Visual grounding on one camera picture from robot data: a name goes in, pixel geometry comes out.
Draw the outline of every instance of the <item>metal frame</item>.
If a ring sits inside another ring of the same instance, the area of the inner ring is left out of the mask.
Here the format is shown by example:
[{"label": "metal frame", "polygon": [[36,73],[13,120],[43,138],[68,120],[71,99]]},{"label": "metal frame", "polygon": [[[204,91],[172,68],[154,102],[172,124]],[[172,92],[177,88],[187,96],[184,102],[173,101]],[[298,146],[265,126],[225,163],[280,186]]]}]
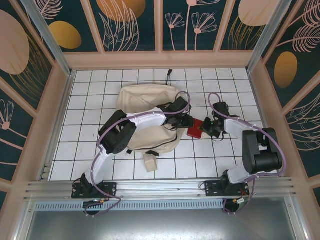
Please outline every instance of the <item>metal frame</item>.
[{"label": "metal frame", "polygon": [[62,70],[67,76],[69,76],[71,73],[71,68],[64,56],[64,53],[62,52],[54,36],[52,35],[46,21],[44,20],[41,13],[39,12],[36,2],[30,1],[30,0],[20,0],[20,1],[23,4],[27,14],[32,19],[34,25],[40,32],[44,41],[47,43],[55,59],[60,64]]},{"label": "metal frame", "polygon": [[275,10],[270,17],[269,22],[265,26],[258,42],[256,43],[252,55],[248,61],[247,64],[247,72],[250,74],[256,67],[258,61],[260,60],[260,57],[266,47],[268,46],[268,43],[272,39],[273,35],[277,31],[282,18],[284,14],[286,14],[286,11],[289,9],[290,4],[292,0],[280,0],[275,7]]}]

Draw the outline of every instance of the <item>dark teal wallpaper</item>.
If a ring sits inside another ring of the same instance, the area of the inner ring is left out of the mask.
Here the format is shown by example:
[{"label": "dark teal wallpaper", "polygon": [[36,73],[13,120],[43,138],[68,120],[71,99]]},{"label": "dark teal wallpaper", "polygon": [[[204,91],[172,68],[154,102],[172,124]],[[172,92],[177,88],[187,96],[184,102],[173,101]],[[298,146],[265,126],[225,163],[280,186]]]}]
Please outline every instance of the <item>dark teal wallpaper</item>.
[{"label": "dark teal wallpaper", "polygon": [[163,50],[213,50],[225,6],[226,0],[164,0]]},{"label": "dark teal wallpaper", "polygon": [[0,90],[0,179],[11,181],[33,117]]},{"label": "dark teal wallpaper", "polygon": [[221,50],[253,50],[278,0],[236,0]]},{"label": "dark teal wallpaper", "polygon": [[288,10],[286,11],[284,17],[282,18],[277,30],[275,31],[275,33],[273,34],[272,38],[270,39],[268,45],[266,46],[265,50],[263,51],[262,53],[262,58],[264,59],[265,58],[265,55],[267,54],[267,52],[269,51],[275,37],[278,35],[280,29],[282,28],[282,26],[284,25],[285,21],[287,20],[288,18],[288,15],[291,13],[292,11],[292,8],[295,6],[295,4],[297,3],[297,0],[292,0],[291,4],[290,4],[290,7],[288,8]]},{"label": "dark teal wallpaper", "polygon": [[306,0],[266,62],[284,107],[320,70],[320,6]]},{"label": "dark teal wallpaper", "polygon": [[1,213],[2,207],[5,203],[6,196],[7,196],[7,193],[5,191],[0,191],[0,213]]},{"label": "dark teal wallpaper", "polygon": [[90,0],[106,52],[155,51],[153,0]]},{"label": "dark teal wallpaper", "polygon": [[309,178],[320,174],[320,84],[287,115],[292,136]]},{"label": "dark teal wallpaper", "polygon": [[98,51],[80,0],[34,2],[64,53]]},{"label": "dark teal wallpaper", "polygon": [[7,0],[0,23],[0,77],[37,109],[52,65]]},{"label": "dark teal wallpaper", "polygon": [[314,188],[313,192],[320,207],[320,187]]}]

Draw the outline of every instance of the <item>black mount bracket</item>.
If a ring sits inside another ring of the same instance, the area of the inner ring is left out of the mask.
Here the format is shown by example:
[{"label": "black mount bracket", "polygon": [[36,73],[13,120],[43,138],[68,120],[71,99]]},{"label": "black mount bracket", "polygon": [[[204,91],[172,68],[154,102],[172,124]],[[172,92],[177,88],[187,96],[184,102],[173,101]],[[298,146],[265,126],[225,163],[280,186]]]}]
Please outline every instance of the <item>black mount bracket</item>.
[{"label": "black mount bracket", "polygon": [[228,170],[224,171],[220,180],[204,182],[205,195],[207,197],[241,197],[243,192],[249,196],[247,183],[232,184],[228,179]]},{"label": "black mount bracket", "polygon": [[[116,196],[117,183],[116,182],[101,182],[97,187],[105,193]],[[99,192],[91,183],[86,179],[86,175],[82,174],[80,182],[72,185],[72,199],[106,199],[107,197]]]}]

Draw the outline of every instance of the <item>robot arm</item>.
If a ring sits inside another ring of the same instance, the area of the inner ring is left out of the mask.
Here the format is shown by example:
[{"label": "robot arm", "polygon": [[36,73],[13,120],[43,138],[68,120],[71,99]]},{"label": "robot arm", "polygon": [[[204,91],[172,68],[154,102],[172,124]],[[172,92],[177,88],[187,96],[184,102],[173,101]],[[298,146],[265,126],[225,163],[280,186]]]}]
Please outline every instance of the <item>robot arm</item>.
[{"label": "robot arm", "polygon": [[[102,136],[104,132],[109,129],[113,124],[119,120],[146,114],[143,116],[134,117],[132,119],[125,120],[111,129],[105,137],[101,140],[100,149],[101,152],[96,156],[97,160],[93,166],[93,180],[95,184],[99,184],[104,180],[105,174],[109,167],[109,163],[115,157],[116,154],[121,153],[129,144],[131,138],[136,131],[140,131],[149,127],[163,126],[165,124],[171,124],[175,128],[190,128],[194,125],[194,120],[190,115],[179,113],[179,114],[166,114],[175,113],[183,110],[187,106],[187,102],[182,98],[178,97],[174,103],[167,103],[159,105],[152,110],[139,113],[124,113],[122,110],[116,111],[106,124],[100,129],[99,136]],[[91,179],[91,167],[81,177],[81,183],[87,188],[92,188]]]}]

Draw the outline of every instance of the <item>leaf illustration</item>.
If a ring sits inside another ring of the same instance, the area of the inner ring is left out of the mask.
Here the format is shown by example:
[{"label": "leaf illustration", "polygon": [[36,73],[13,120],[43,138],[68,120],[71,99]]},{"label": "leaf illustration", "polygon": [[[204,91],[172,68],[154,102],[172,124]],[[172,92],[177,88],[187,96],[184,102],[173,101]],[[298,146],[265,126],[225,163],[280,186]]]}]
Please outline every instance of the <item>leaf illustration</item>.
[{"label": "leaf illustration", "polygon": [[106,50],[126,52],[132,51],[134,47],[135,51],[139,44],[139,27],[134,12],[128,9],[124,2],[122,8],[115,0],[102,0],[101,3],[104,12],[110,17],[105,18],[100,14],[104,25],[103,45]]},{"label": "leaf illustration", "polygon": [[61,0],[34,0],[42,17],[53,20],[63,8]]},{"label": "leaf illustration", "polygon": [[303,11],[302,19],[304,23],[310,27],[320,23],[320,0],[308,0]]},{"label": "leaf illustration", "polygon": [[320,25],[300,27],[291,42],[294,51],[311,53],[320,43]]},{"label": "leaf illustration", "polygon": [[320,94],[310,103],[291,110],[287,121],[300,151],[320,148]]}]

